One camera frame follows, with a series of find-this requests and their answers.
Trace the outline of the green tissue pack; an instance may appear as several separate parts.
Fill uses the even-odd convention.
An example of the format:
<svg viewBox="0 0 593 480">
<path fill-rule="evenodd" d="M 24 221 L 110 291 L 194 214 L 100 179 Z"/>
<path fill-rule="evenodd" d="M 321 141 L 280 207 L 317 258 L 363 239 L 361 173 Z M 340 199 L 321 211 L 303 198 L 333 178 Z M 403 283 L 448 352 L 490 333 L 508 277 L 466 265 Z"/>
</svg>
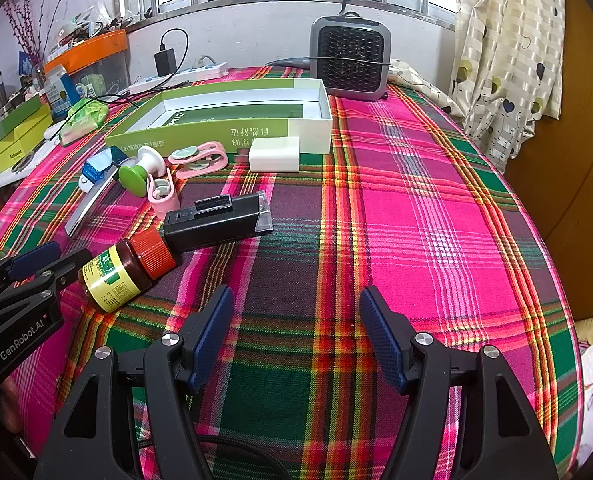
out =
<svg viewBox="0 0 593 480">
<path fill-rule="evenodd" d="M 63 146 L 73 144 L 103 126 L 109 115 L 106 102 L 85 98 L 74 104 L 68 111 L 68 118 L 59 130 Z"/>
</svg>

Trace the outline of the brown jar red lid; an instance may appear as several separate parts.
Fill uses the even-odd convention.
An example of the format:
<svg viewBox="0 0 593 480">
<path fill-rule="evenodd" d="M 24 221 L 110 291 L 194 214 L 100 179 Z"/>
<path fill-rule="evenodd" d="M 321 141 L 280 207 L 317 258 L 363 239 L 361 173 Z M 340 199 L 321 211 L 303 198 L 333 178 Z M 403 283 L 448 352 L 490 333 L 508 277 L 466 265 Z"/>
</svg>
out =
<svg viewBox="0 0 593 480">
<path fill-rule="evenodd" d="M 148 290 L 177 266 L 155 228 L 121 238 L 78 271 L 87 298 L 99 312 L 112 313 Z"/>
</svg>

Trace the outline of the cream heart pattern curtain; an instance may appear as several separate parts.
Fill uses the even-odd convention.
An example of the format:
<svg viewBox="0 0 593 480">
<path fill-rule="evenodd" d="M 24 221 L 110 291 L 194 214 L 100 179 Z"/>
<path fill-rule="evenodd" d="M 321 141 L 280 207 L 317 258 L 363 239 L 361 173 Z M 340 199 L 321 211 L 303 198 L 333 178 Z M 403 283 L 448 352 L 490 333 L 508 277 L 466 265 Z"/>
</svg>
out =
<svg viewBox="0 0 593 480">
<path fill-rule="evenodd" d="M 449 114 L 498 169 L 518 156 L 543 116 L 558 118 L 566 0 L 456 0 L 451 88 L 394 58 L 388 79 Z"/>
</svg>

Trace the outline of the green white suction knob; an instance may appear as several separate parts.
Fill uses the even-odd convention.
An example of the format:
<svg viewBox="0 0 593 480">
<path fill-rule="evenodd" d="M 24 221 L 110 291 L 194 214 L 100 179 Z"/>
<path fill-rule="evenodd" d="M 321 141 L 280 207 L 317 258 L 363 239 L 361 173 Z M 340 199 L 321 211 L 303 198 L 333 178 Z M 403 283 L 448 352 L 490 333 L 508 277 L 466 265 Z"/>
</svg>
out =
<svg viewBox="0 0 593 480">
<path fill-rule="evenodd" d="M 162 178 L 164 174 L 166 162 L 162 155 L 151 146 L 142 146 L 138 148 L 135 164 L 123 165 L 118 170 L 118 180 L 129 193 L 144 197 L 148 192 L 149 178 Z"/>
</svg>

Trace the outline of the blue white small box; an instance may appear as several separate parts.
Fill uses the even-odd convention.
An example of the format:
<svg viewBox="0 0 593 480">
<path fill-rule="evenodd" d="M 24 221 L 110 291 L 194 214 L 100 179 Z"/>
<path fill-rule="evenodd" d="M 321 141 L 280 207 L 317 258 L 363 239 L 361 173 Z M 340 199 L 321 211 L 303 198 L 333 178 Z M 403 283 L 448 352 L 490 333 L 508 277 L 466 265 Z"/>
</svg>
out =
<svg viewBox="0 0 593 480">
<path fill-rule="evenodd" d="M 92 155 L 84 163 L 78 187 L 83 193 L 88 193 L 92 187 L 106 179 L 106 172 L 111 168 L 118 168 L 127 155 L 117 146 L 110 146 Z"/>
</svg>

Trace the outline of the orange lid clear bin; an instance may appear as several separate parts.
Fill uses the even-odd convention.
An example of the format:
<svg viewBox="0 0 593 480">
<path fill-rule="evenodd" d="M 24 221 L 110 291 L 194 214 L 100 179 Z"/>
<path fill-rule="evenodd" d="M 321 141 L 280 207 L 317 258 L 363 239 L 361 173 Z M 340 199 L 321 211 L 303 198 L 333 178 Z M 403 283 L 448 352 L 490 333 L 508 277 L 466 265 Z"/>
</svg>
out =
<svg viewBox="0 0 593 480">
<path fill-rule="evenodd" d="M 127 52 L 126 31 L 114 30 L 53 56 L 44 71 L 62 67 L 81 96 L 119 94 L 129 86 Z"/>
</svg>

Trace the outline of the purple flower branches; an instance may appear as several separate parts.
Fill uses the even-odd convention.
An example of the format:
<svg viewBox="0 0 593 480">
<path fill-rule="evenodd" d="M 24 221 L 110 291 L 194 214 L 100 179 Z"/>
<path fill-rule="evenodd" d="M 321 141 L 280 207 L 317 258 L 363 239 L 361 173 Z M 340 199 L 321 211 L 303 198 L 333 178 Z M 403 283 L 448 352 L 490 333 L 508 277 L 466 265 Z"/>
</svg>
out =
<svg viewBox="0 0 593 480">
<path fill-rule="evenodd" d="M 51 33 L 64 2 L 56 0 L 49 6 L 49 0 L 40 0 L 37 18 L 34 17 L 32 0 L 5 0 L 2 4 L 12 35 L 27 56 L 33 74 L 41 82 L 45 81 L 42 73 Z"/>
</svg>

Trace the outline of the black rectangular flashlight device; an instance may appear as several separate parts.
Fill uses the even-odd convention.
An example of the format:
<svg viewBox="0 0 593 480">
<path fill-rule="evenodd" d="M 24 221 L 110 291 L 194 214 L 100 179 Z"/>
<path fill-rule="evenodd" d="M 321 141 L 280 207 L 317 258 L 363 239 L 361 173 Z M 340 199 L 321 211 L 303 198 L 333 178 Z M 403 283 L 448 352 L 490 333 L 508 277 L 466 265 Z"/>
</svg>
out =
<svg viewBox="0 0 593 480">
<path fill-rule="evenodd" d="M 238 242 L 274 231 L 272 211 L 263 191 L 196 200 L 166 214 L 160 234 L 176 254 Z"/>
</svg>

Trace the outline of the grey handheld tool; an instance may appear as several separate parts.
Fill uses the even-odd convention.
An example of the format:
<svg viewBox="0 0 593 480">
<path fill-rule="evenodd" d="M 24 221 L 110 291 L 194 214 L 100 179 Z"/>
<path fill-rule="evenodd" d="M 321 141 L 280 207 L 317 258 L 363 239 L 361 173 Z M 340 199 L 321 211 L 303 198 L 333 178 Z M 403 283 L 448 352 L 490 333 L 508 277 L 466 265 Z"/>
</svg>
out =
<svg viewBox="0 0 593 480">
<path fill-rule="evenodd" d="M 309 58 L 280 58 L 280 60 L 274 60 L 274 61 L 267 62 L 266 66 L 296 68 L 297 70 L 309 70 L 310 69 L 310 59 Z"/>
</svg>

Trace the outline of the grey portable heater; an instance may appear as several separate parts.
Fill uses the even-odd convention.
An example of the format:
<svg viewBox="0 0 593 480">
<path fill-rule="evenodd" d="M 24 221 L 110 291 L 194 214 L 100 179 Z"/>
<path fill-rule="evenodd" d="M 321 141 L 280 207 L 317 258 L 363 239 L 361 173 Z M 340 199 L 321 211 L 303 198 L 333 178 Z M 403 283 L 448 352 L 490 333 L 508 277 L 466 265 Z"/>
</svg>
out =
<svg viewBox="0 0 593 480">
<path fill-rule="evenodd" d="M 329 94 L 378 101 L 385 95 L 391 32 L 380 22 L 350 15 L 322 16 L 310 36 L 310 76 Z"/>
</svg>

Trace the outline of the silver metal bar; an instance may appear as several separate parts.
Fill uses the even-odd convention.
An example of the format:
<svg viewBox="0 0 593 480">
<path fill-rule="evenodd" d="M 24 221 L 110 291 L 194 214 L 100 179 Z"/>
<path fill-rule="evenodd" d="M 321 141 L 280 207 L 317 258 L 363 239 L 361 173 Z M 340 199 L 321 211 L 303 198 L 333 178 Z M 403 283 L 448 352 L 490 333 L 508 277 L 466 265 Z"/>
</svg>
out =
<svg viewBox="0 0 593 480">
<path fill-rule="evenodd" d="M 86 220 L 95 212 L 117 183 L 118 167 L 112 166 L 106 170 L 103 180 L 92 186 L 82 203 L 77 206 L 68 222 L 65 223 L 65 233 L 69 238 L 73 238 L 80 231 Z"/>
</svg>

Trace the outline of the white square charger block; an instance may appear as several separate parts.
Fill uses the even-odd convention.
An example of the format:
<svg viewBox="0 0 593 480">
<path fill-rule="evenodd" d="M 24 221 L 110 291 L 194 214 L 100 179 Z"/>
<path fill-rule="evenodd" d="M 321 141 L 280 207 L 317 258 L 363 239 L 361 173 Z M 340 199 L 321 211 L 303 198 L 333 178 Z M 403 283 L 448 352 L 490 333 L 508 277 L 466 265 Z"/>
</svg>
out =
<svg viewBox="0 0 593 480">
<path fill-rule="evenodd" d="M 251 145 L 249 167 L 256 172 L 298 172 L 300 170 L 300 138 L 256 138 Z"/>
</svg>

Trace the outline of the pink clip with round lens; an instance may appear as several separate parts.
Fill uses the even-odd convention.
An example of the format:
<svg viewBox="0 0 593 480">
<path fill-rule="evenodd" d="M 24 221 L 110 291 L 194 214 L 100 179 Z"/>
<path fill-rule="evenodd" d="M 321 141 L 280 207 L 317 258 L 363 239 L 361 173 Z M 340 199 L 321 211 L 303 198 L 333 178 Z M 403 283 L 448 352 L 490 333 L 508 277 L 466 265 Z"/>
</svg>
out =
<svg viewBox="0 0 593 480">
<path fill-rule="evenodd" d="M 177 167 L 176 177 L 179 180 L 205 176 L 224 169 L 229 164 L 223 144 L 216 141 L 180 148 L 170 154 L 167 160 Z"/>
</svg>

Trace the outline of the wooden cabinet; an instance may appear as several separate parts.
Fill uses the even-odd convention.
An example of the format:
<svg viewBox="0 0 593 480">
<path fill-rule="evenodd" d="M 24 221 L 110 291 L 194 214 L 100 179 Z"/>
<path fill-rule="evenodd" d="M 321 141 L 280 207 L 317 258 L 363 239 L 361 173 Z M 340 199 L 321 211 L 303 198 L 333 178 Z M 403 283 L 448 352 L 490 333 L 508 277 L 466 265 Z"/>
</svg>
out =
<svg viewBox="0 0 593 480">
<path fill-rule="evenodd" d="M 593 318 L 593 10 L 566 0 L 559 118 L 544 117 L 506 178 L 553 258 L 575 318 Z"/>
</svg>

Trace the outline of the blue white carton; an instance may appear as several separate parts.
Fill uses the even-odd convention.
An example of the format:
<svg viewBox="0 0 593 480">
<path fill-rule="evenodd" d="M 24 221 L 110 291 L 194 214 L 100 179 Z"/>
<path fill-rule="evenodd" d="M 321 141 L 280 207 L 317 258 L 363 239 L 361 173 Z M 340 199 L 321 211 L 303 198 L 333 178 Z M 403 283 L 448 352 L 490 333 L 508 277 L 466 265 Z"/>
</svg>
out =
<svg viewBox="0 0 593 480">
<path fill-rule="evenodd" d="M 65 118 L 69 109 L 80 101 L 80 93 L 62 65 L 57 65 L 46 75 L 45 92 L 56 122 Z"/>
</svg>

